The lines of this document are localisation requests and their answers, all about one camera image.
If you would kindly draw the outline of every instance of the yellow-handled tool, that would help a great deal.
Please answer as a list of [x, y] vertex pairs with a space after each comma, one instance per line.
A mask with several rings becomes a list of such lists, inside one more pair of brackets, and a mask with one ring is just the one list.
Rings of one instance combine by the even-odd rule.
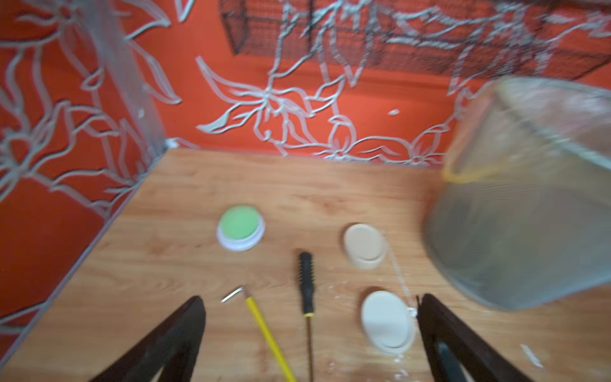
[[261, 328], [263, 337], [265, 337], [269, 348], [271, 349], [272, 353], [274, 353], [274, 356], [276, 356], [276, 360], [278, 361], [278, 364], [280, 365], [280, 368], [282, 369], [282, 372], [284, 373], [287, 382], [297, 382], [297, 379], [295, 379], [295, 375], [293, 374], [291, 367], [288, 365], [287, 360], [284, 359], [284, 355], [282, 354], [280, 347], [276, 343], [274, 336], [272, 336], [271, 331], [269, 331], [269, 327], [267, 326], [267, 323], [265, 322], [265, 319], [263, 318], [263, 315], [261, 314], [261, 311], [259, 310], [255, 299], [253, 299], [250, 293], [248, 293], [246, 287], [243, 285], [239, 286], [236, 290], [229, 293], [227, 297], [222, 299], [221, 302], [227, 302], [227, 300], [237, 295], [239, 292], [244, 293], [244, 295], [246, 296], [246, 305], [248, 305], [248, 308], [251, 310], [252, 315], [255, 317], [255, 320], [259, 324], [259, 328]]

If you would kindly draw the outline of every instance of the black screwdriver handle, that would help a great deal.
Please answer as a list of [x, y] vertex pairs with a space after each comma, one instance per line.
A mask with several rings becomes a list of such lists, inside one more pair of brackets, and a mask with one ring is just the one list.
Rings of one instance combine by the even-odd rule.
[[301, 297], [304, 304], [304, 315], [314, 315], [314, 271], [312, 269], [312, 255], [301, 252], [299, 255], [299, 279], [301, 281]]

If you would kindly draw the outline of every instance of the round container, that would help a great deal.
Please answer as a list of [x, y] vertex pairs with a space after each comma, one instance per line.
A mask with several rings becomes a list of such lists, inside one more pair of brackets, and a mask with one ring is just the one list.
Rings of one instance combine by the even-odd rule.
[[256, 208], [237, 205], [229, 208], [216, 228], [219, 243], [230, 251], [246, 251], [258, 244], [265, 233], [265, 222]]
[[357, 268], [369, 270], [386, 258], [386, 240], [368, 224], [350, 226], [343, 236], [344, 249]]
[[403, 300], [393, 293], [380, 290], [368, 295], [360, 319], [371, 343], [385, 354], [403, 354], [414, 343], [414, 318]]
[[521, 310], [611, 282], [611, 92], [503, 77], [444, 158], [425, 240], [459, 291]]

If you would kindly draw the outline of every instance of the table surface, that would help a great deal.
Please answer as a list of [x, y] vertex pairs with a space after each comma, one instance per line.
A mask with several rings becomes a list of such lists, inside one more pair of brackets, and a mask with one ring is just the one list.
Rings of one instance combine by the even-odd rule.
[[[307, 380], [297, 256], [314, 256], [313, 343], [318, 381], [432, 381], [417, 335], [403, 359], [379, 354], [360, 327], [373, 288], [404, 298], [392, 262], [357, 270], [340, 249], [349, 224], [385, 231], [413, 295], [437, 296], [536, 381], [611, 380], [611, 287], [522, 312], [484, 308], [448, 285], [421, 241], [438, 171], [235, 153], [171, 150], [110, 227], [50, 310], [0, 372], [7, 381], [85, 381], [181, 303], [200, 295], [207, 326], [192, 380], [283, 381], [243, 298], [246, 284], [298, 380]], [[234, 253], [216, 225], [235, 204], [255, 205], [267, 231]], [[528, 345], [545, 369], [521, 348]]]

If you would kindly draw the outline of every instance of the mesh trash can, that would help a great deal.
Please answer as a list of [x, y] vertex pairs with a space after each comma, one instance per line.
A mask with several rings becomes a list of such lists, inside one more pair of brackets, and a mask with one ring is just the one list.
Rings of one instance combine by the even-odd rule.
[[611, 281], [611, 92], [508, 77], [469, 107], [428, 253], [478, 303], [539, 306]]

